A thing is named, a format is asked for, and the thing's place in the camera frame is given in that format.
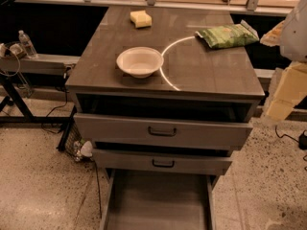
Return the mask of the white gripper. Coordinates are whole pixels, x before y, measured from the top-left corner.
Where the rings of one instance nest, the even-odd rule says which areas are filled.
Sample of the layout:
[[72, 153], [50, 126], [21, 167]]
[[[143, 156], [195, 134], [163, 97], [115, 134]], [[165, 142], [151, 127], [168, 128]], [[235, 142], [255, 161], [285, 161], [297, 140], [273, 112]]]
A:
[[260, 43], [269, 47], [280, 45], [280, 54], [291, 64], [282, 71], [281, 79], [265, 111], [272, 121], [285, 120], [307, 96], [307, 0], [300, 0], [286, 16], [264, 34]]

